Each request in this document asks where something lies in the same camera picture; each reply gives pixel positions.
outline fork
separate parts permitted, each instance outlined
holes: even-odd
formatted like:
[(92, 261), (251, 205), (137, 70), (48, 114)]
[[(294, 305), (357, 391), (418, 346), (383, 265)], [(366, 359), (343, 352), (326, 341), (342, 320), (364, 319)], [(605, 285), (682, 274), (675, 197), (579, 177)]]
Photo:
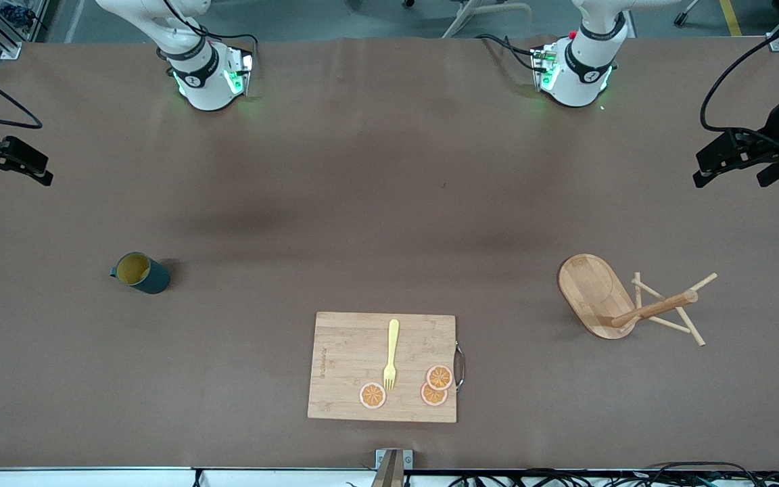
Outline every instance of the fork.
[(392, 391), (396, 385), (396, 342), (398, 342), (398, 320), (389, 320), (389, 355), (387, 367), (383, 370), (383, 388)]

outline gray floor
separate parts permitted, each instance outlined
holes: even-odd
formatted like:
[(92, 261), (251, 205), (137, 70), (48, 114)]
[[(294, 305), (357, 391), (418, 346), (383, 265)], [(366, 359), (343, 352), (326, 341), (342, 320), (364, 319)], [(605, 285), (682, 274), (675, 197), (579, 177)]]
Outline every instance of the gray floor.
[[(480, 33), (513, 38), (565, 34), (578, 28), (580, 14), (570, 0), (525, 0), (533, 22), (513, 14), (480, 16), (458, 37)], [(732, 0), (743, 34), (763, 34), (779, 22), (769, 0)], [(639, 37), (729, 36), (718, 0), (701, 0), (683, 28), (673, 25), (686, 0), (664, 9), (634, 11)], [(254, 34), (262, 41), (319, 41), (337, 37), (440, 37), (458, 3), (417, 0), (410, 9), (400, 0), (215, 0), (199, 19), (218, 34)], [(49, 22), (52, 43), (146, 43), (147, 37), (95, 0), (61, 0)]]

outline cup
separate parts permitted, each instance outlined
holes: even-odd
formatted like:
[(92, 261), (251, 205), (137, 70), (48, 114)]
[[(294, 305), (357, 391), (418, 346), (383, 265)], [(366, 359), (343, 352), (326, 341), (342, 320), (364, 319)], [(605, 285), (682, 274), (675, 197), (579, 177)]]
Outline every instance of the cup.
[(170, 272), (142, 252), (132, 252), (121, 258), (110, 269), (110, 275), (126, 286), (149, 295), (157, 295), (170, 284)]

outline oval wooden plate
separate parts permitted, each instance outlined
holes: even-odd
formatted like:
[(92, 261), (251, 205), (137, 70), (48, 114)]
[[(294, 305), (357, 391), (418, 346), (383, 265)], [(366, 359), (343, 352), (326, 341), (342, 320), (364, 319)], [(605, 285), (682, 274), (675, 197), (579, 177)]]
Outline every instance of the oval wooden plate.
[(624, 284), (602, 258), (590, 254), (572, 256), (561, 264), (557, 285), (569, 307), (594, 335), (623, 338), (636, 326), (612, 326), (612, 318), (632, 311), (634, 305)]

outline wooden peg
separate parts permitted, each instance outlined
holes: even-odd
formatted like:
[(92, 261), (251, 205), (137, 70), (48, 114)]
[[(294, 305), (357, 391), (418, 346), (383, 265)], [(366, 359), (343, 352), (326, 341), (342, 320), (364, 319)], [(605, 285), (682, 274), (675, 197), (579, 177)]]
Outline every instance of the wooden peg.
[(699, 295), (696, 294), (696, 291), (688, 289), (680, 295), (669, 296), (661, 302), (649, 304), (639, 309), (625, 312), (625, 314), (619, 317), (612, 318), (612, 326), (623, 327), (634, 317), (639, 317), (640, 319), (655, 317), (655, 315), (659, 315), (662, 312), (671, 311), (674, 308), (686, 306), (696, 301), (699, 301)]
[[(705, 286), (706, 281), (707, 283), (711, 283), (711, 281), (714, 280), (715, 277), (717, 277), (717, 274), (711, 274), (699, 283), (702, 283), (703, 286)], [(650, 295), (656, 297), (657, 299), (663, 299), (663, 295), (658, 293), (657, 291), (651, 289), (651, 287), (647, 286), (645, 283), (641, 283), (639, 280), (634, 279), (633, 284), (636, 284), (636, 286), (641, 287), (641, 289), (645, 289), (647, 293)], [(684, 322), (684, 324), (687, 326), (687, 329), (690, 330), (690, 335), (693, 336), (693, 339), (696, 340), (696, 345), (699, 346), (705, 346), (705, 340), (702, 340), (702, 335), (699, 335), (699, 330), (696, 329), (696, 326), (693, 325), (693, 322), (690, 321), (690, 317), (687, 315), (687, 312), (684, 311), (683, 308), (675, 308), (675, 310), (678, 312), (678, 315), (681, 317), (681, 321)]]
[[(642, 280), (642, 275), (639, 272), (636, 272), (633, 274), (633, 281), (634, 283), (637, 283), (638, 281)], [(642, 307), (642, 289), (639, 286), (636, 286), (636, 308)]]
[(683, 308), (678, 308), (678, 315), (681, 317), (681, 321), (687, 325), (687, 329), (690, 330), (690, 335), (693, 335), (693, 339), (696, 340), (696, 345), (705, 346), (705, 340), (702, 340), (702, 335), (699, 335), (699, 331), (696, 330), (696, 326), (690, 321), (690, 317), (687, 317), (687, 312)]
[(640, 317), (640, 315), (634, 315), (633, 317), (630, 317), (630, 320), (628, 320), (627, 323), (624, 323), (621, 326), (626, 326), (626, 327), (634, 326), (637, 323), (637, 321), (641, 319), (642, 317)]
[(695, 283), (692, 286), (690, 286), (690, 290), (698, 291), (698, 290), (702, 289), (702, 286), (705, 286), (705, 284), (711, 283), (711, 281), (713, 281), (714, 279), (717, 279), (717, 273), (716, 272), (711, 272), (711, 274), (708, 277), (706, 277), (705, 279), (699, 281), (698, 283)]
[(663, 326), (670, 327), (670, 329), (678, 330), (678, 331), (684, 332), (684, 333), (690, 333), (690, 329), (686, 329), (685, 327), (683, 327), (681, 325), (672, 323), (671, 321), (668, 321), (668, 320), (664, 320), (663, 318), (650, 317), (648, 319), (650, 321), (653, 321), (654, 323), (658, 323), (658, 324), (661, 324)]

